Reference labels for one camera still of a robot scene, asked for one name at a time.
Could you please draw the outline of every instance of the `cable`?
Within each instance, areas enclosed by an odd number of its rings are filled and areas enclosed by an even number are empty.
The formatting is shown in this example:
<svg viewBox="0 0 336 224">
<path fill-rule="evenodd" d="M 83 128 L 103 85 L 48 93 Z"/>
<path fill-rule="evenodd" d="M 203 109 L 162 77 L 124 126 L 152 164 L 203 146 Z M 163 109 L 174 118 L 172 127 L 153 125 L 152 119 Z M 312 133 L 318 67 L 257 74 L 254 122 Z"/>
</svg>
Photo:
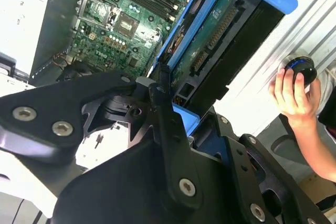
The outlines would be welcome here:
<svg viewBox="0 0 336 224">
<path fill-rule="evenodd" d="M 326 70 L 326 72 L 328 72 L 328 74 L 330 74 L 330 76 L 336 81 L 336 76 L 328 69 L 328 68 L 326 68 L 325 69 Z"/>
<path fill-rule="evenodd" d="M 42 216 L 42 212 L 39 211 L 39 212 L 37 213 L 37 216 L 35 217 L 35 220 L 33 221 L 33 224 L 37 224 L 38 221 L 40 220 L 41 216 Z"/>
<path fill-rule="evenodd" d="M 21 200 L 20 205 L 18 206 L 18 208 L 17 208 L 17 210 L 16 210 L 16 213 L 15 213 L 15 216 L 14 216 L 14 218 L 13 218 L 12 224 L 14 224 L 14 221 L 15 221 L 15 219 L 16 219 L 16 216 L 17 216 L 17 214 L 19 213 L 20 207 L 21 207 L 21 205 L 22 205 L 22 203 L 23 203 L 24 200 L 25 200 L 25 199 Z"/>
</svg>

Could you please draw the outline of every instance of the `black mounting arm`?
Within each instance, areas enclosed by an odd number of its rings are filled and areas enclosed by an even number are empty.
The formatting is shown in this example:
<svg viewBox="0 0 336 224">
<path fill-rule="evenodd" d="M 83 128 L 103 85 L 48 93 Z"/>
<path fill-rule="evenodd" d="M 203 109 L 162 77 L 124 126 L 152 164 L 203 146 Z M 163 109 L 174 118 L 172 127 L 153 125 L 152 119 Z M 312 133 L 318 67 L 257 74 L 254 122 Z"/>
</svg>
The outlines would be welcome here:
<svg viewBox="0 0 336 224">
<path fill-rule="evenodd" d="M 328 223 L 266 149 L 238 139 L 222 116 L 210 112 L 190 148 L 165 83 L 99 73 L 8 95 L 0 108 L 2 150 L 50 168 L 71 162 L 84 136 L 129 124 L 129 148 L 75 178 L 53 224 Z"/>
</svg>

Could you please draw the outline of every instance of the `screw hole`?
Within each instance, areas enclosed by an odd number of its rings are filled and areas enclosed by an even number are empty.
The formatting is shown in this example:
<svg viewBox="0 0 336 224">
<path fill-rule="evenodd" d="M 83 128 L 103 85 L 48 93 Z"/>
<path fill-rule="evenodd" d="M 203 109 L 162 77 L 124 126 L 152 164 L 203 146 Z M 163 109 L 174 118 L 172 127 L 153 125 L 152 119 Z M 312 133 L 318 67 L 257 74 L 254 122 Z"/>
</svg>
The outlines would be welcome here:
<svg viewBox="0 0 336 224">
<path fill-rule="evenodd" d="M 259 211 L 259 209 L 256 209 L 256 214 L 257 214 L 258 216 L 261 216 L 261 212 Z"/>
<path fill-rule="evenodd" d="M 220 152 L 217 152 L 217 153 L 214 155 L 214 157 L 216 157 L 216 158 L 222 160 L 222 155 L 221 155 Z"/>
<path fill-rule="evenodd" d="M 245 172 L 247 172 L 247 171 L 248 171 L 247 167 L 246 167 L 246 166 L 244 166 L 244 165 L 242 165 L 242 166 L 241 166 L 241 168 L 242 168 L 242 169 L 243 169 L 243 171 L 245 171 Z"/>
<path fill-rule="evenodd" d="M 132 109 L 130 114 L 131 116 L 141 115 L 142 111 L 139 108 Z"/>
</svg>

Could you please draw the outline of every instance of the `wire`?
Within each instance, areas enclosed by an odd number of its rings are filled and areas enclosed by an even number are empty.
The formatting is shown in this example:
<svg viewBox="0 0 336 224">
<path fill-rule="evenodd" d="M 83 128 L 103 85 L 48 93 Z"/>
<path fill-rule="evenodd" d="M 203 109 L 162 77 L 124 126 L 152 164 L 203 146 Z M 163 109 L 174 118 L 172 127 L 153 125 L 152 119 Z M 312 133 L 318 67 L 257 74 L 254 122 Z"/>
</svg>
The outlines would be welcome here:
<svg viewBox="0 0 336 224">
<path fill-rule="evenodd" d="M 67 62 L 67 60 L 66 60 L 66 58 L 62 55 L 62 54 L 57 54 L 57 55 L 54 55 L 53 57 L 52 57 L 53 59 L 53 63 L 54 63 L 54 65 L 56 65 L 57 67 L 60 67 L 62 70 L 63 70 L 63 68 L 62 68 L 62 65 L 61 65 L 61 62 L 60 63 L 57 63 L 56 62 L 56 59 L 58 59 L 58 58 L 61 58 L 67 65 L 69 65 L 69 63 Z"/>
<path fill-rule="evenodd" d="M 42 212 L 39 211 L 37 216 L 35 217 L 35 220 L 33 221 L 33 224 L 37 224 L 38 221 L 40 220 L 41 216 L 42 216 Z"/>
<path fill-rule="evenodd" d="M 325 69 L 326 70 L 326 72 L 328 72 L 328 74 L 330 74 L 330 76 L 336 81 L 336 76 L 328 69 L 328 68 L 326 68 Z"/>
<path fill-rule="evenodd" d="M 16 210 L 16 213 L 15 213 L 15 216 L 14 216 L 14 218 L 13 218 L 12 224 L 14 224 L 14 221 L 15 221 L 15 219 L 16 219 L 16 216 L 17 216 L 17 214 L 19 213 L 20 207 L 21 207 L 21 205 L 22 205 L 22 203 L 23 203 L 24 200 L 25 200 L 25 199 L 21 200 L 20 205 L 19 205 L 19 207 L 18 207 L 17 210 Z"/>
</svg>

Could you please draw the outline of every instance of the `silver bolt head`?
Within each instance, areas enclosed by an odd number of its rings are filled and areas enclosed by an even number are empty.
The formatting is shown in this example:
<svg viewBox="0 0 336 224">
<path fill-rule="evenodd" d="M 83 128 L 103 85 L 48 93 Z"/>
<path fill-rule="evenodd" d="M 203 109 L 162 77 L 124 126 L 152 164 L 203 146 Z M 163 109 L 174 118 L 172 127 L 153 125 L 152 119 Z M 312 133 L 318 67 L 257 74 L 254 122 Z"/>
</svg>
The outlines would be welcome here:
<svg viewBox="0 0 336 224">
<path fill-rule="evenodd" d="M 223 117 L 223 116 L 222 116 L 220 119 L 221 119 L 221 121 L 222 121 L 223 123 L 228 123 L 228 122 L 229 122 L 229 121 L 228 121 L 225 117 Z"/>
<path fill-rule="evenodd" d="M 253 144 L 256 144 L 256 143 L 257 143 L 257 141 L 256 141 L 253 137 L 251 137 L 251 136 L 249 136 L 248 139 L 249 139 L 249 140 L 251 141 L 251 143 L 253 143 Z"/>
<path fill-rule="evenodd" d="M 126 76 L 122 76 L 121 80 L 123 80 L 124 82 L 130 82 L 131 80 L 129 78 L 127 78 Z"/>
<path fill-rule="evenodd" d="M 316 224 L 316 222 L 313 219 L 308 218 L 307 219 L 308 224 Z"/>
<path fill-rule="evenodd" d="M 30 107 L 17 107 L 13 110 L 12 115 L 16 120 L 29 122 L 36 118 L 37 113 Z"/>
<path fill-rule="evenodd" d="M 156 87 L 157 90 L 159 90 L 162 93 L 165 93 L 166 91 L 164 91 L 164 89 L 161 86 L 157 86 Z"/>
<path fill-rule="evenodd" d="M 183 194 L 189 197 L 193 197 L 196 194 L 196 188 L 194 184 L 187 178 L 182 178 L 179 182 L 180 190 Z"/>
<path fill-rule="evenodd" d="M 252 203 L 250 205 L 250 210 L 253 216 L 256 217 L 260 222 L 264 222 L 266 220 L 264 211 L 257 204 Z"/>
<path fill-rule="evenodd" d="M 59 121 L 52 125 L 52 132 L 58 136 L 70 136 L 74 131 L 72 125 L 65 121 Z"/>
</svg>

